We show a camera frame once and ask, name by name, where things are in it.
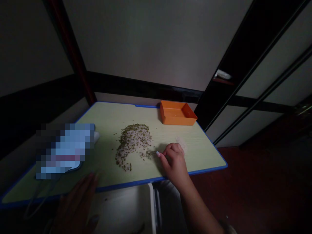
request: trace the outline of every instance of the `right hand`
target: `right hand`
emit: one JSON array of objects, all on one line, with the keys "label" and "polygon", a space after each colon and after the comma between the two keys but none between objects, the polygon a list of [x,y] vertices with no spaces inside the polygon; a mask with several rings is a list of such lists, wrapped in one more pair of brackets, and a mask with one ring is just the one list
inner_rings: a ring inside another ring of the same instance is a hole
[{"label": "right hand", "polygon": [[184,151],[180,144],[171,143],[163,153],[157,152],[168,179],[181,193],[192,184],[184,159]]}]

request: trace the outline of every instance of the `cable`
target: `cable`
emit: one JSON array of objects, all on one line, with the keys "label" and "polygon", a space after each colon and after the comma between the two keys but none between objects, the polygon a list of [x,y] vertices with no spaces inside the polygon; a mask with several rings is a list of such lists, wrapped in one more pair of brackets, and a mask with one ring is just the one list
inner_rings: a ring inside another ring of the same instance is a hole
[{"label": "cable", "polygon": [[24,220],[29,220],[31,217],[33,217],[37,212],[38,210],[40,209],[40,207],[43,205],[43,203],[46,201],[46,199],[48,198],[48,196],[50,195],[51,191],[54,189],[55,185],[56,185],[56,182],[58,180],[51,180],[51,184],[50,184],[50,188],[48,190],[48,192],[46,193],[46,196],[45,198],[42,200],[42,202],[38,205],[38,207],[35,209],[35,211],[31,214],[31,215],[28,215],[28,212],[29,212],[29,208],[32,204],[32,202],[34,201],[34,199],[37,197],[37,195],[39,194],[39,190],[40,190],[40,187],[41,187],[41,184],[43,182],[43,180],[40,181],[40,183],[38,184],[37,188],[36,188],[36,191],[34,192],[32,198],[30,199],[30,202],[28,203],[28,206],[26,208],[26,211],[24,213]]}]

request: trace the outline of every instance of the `shelf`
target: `shelf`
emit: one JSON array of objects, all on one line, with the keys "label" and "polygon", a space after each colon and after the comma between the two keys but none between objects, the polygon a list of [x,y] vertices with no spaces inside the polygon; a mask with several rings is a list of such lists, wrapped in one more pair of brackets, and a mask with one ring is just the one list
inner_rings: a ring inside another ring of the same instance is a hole
[{"label": "shelf", "polygon": [[229,81],[224,80],[224,79],[221,79],[221,78],[218,78],[218,77],[212,78],[212,81],[214,81],[214,82],[219,82],[219,83],[223,83],[223,84],[226,84],[226,85],[234,85],[234,83],[229,82]]}]

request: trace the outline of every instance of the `left hand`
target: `left hand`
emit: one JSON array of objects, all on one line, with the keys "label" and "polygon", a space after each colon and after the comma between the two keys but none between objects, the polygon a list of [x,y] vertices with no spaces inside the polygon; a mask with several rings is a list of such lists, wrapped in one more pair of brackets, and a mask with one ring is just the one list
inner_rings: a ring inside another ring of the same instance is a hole
[{"label": "left hand", "polygon": [[80,179],[66,197],[61,197],[51,230],[52,234],[91,234],[94,232],[99,216],[93,216],[88,223],[87,219],[97,182],[98,178],[95,174],[90,173]]}]

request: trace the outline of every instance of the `blue table edge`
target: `blue table edge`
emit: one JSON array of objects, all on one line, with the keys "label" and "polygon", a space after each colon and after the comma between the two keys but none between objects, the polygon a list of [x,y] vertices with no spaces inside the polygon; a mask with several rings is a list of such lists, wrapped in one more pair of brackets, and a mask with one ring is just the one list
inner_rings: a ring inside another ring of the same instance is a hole
[{"label": "blue table edge", "polygon": [[[82,116],[80,116],[75,123],[77,123],[97,102],[93,103],[92,106],[90,106],[88,108],[88,110],[86,110]],[[129,104],[129,103],[119,103],[119,102],[106,102],[106,103],[117,103],[117,104],[125,104],[125,105],[134,105],[136,107],[142,107],[142,108],[156,108],[159,109],[159,106],[146,106],[146,105],[136,105],[136,104]],[[205,172],[210,172],[210,171],[217,171],[217,170],[221,170],[224,168],[228,167],[227,162],[225,161],[225,159],[223,158],[223,156],[220,154],[221,158],[224,160],[225,165],[224,166],[220,166],[220,167],[213,167],[213,168],[209,168],[209,169],[202,169],[202,170],[197,170],[197,171],[192,171],[189,172],[189,175],[196,175],[196,174],[201,174],[201,173],[205,173]],[[33,164],[31,167],[29,167],[23,174],[22,176],[11,186],[9,187],[1,196],[1,203],[0,203],[0,210],[2,209],[8,209],[8,208],[14,208],[14,207],[20,207],[23,205],[28,205],[30,200],[23,200],[23,201],[16,201],[16,202],[10,202],[10,203],[2,203],[3,198],[11,191],[12,188],[15,187],[15,185],[36,165]],[[100,187],[100,188],[96,188],[96,192],[104,192],[104,191],[110,191],[110,190],[115,190],[115,189],[121,189],[121,188],[127,188],[127,187],[132,187],[132,186],[137,186],[137,185],[142,185],[142,184],[147,184],[147,183],[154,183],[154,182],[158,182],[158,181],[162,181],[162,180],[166,180],[167,177],[165,176],[161,176],[161,177],[156,177],[156,178],[150,178],[150,179],[144,179],[144,180],[138,180],[138,181],[133,181],[133,182],[128,182],[128,183],[123,183],[123,184],[117,184],[117,185],[110,185],[110,186],[106,186],[106,187]],[[54,195],[54,196],[50,196],[46,199],[46,201],[52,201],[52,200],[56,200],[59,199],[61,196],[61,194],[58,195]],[[33,201],[33,203],[40,203],[42,202],[44,198],[37,198]]]}]

